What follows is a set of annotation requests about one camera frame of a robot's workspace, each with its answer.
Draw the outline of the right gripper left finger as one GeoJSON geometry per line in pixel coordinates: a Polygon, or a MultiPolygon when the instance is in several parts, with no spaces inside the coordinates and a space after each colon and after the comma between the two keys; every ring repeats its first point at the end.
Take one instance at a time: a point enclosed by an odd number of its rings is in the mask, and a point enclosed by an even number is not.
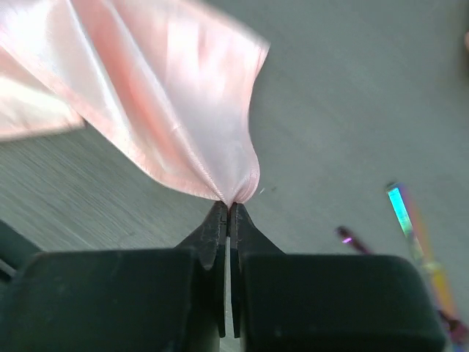
{"type": "Polygon", "coordinates": [[[228,210],[173,248],[39,252],[1,300],[3,351],[218,351],[228,210]]]}

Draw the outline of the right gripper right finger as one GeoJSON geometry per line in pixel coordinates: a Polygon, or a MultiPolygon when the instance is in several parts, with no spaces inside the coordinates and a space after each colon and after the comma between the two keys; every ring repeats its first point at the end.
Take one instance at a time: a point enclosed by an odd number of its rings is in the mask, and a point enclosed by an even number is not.
{"type": "Polygon", "coordinates": [[[243,351],[442,351],[416,268],[390,255],[287,254],[244,205],[229,212],[234,335],[243,351]]]}

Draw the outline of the pink satin napkin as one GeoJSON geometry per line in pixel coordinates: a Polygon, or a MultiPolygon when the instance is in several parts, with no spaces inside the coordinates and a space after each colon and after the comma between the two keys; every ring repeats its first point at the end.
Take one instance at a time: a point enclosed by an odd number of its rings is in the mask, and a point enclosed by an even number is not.
{"type": "Polygon", "coordinates": [[[245,202],[268,49],[204,1],[3,1],[1,139],[89,124],[162,185],[245,202]]]}

